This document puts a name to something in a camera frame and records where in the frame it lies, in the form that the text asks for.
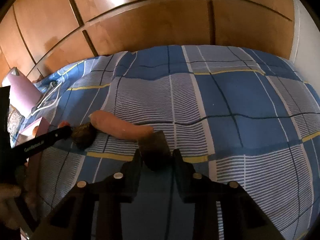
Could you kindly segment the operator hand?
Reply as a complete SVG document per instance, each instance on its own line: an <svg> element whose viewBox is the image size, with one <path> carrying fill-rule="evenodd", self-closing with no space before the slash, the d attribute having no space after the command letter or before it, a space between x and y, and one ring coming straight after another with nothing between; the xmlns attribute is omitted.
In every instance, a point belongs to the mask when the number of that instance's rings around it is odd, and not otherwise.
<svg viewBox="0 0 320 240"><path fill-rule="evenodd" d="M32 234L39 224L40 160L1 160L1 239L21 239L21 229Z"/></svg>

